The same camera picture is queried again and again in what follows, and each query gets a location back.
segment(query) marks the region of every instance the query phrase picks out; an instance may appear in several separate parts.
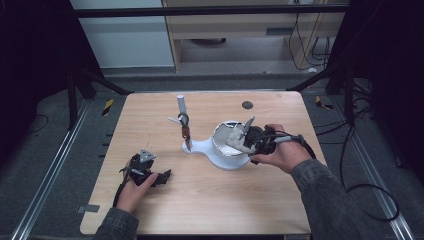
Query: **person's right hand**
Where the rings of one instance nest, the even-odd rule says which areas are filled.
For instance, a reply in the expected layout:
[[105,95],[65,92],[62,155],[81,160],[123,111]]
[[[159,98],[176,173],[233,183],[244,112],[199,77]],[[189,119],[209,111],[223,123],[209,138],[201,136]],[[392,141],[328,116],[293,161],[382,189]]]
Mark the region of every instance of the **person's right hand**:
[[[268,124],[267,126],[274,129],[277,134],[284,132],[284,128],[280,124]],[[275,151],[269,155],[256,154],[251,156],[253,161],[274,165],[289,174],[299,163],[311,158],[308,151],[294,141],[277,143]]]

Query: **white bowl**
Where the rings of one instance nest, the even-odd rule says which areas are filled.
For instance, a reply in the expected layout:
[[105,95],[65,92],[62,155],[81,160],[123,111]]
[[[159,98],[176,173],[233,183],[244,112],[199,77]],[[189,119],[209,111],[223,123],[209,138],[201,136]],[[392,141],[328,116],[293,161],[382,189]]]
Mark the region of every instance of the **white bowl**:
[[231,158],[243,154],[243,152],[225,144],[225,141],[228,139],[235,127],[243,129],[244,124],[237,121],[227,121],[219,124],[218,127],[215,128],[212,135],[212,144],[215,152],[219,156]]

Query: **horizontal black bar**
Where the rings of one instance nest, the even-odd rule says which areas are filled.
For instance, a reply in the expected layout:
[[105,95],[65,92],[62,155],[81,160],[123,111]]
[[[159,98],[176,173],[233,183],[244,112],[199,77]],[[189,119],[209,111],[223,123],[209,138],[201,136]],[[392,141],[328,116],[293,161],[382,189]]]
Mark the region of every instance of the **horizontal black bar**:
[[247,5],[210,7],[163,7],[163,8],[123,8],[123,9],[77,9],[55,12],[77,18],[104,17],[152,17],[185,15],[228,15],[228,14],[276,14],[276,13],[336,13],[352,10],[349,4],[313,5]]

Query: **person's left hand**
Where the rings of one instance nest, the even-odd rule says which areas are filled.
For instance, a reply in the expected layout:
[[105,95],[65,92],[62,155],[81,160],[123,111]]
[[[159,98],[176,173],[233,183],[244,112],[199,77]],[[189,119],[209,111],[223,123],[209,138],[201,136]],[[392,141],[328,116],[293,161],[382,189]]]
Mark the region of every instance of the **person's left hand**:
[[143,198],[150,186],[156,181],[157,177],[158,173],[152,173],[152,175],[150,175],[140,186],[137,186],[130,178],[119,195],[116,207],[128,213],[133,213],[139,205],[140,200]]

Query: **wooden table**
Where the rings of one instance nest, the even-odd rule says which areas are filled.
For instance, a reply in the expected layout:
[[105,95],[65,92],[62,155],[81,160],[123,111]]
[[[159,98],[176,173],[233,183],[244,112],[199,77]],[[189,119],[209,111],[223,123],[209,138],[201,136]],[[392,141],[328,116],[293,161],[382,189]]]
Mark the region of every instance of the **wooden table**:
[[[297,92],[137,93],[127,97],[98,176],[81,232],[93,234],[112,206],[122,181],[118,171],[141,148],[156,154],[155,172],[172,169],[166,185],[151,188],[134,213],[138,234],[301,234],[310,233],[305,210],[290,175],[280,169],[248,163],[237,171],[216,168],[207,157],[186,154],[180,126],[169,121],[183,94],[190,116],[191,136],[207,139],[228,120],[254,126],[281,123],[291,134],[301,133],[323,162],[314,129]],[[242,107],[244,101],[253,108]]]

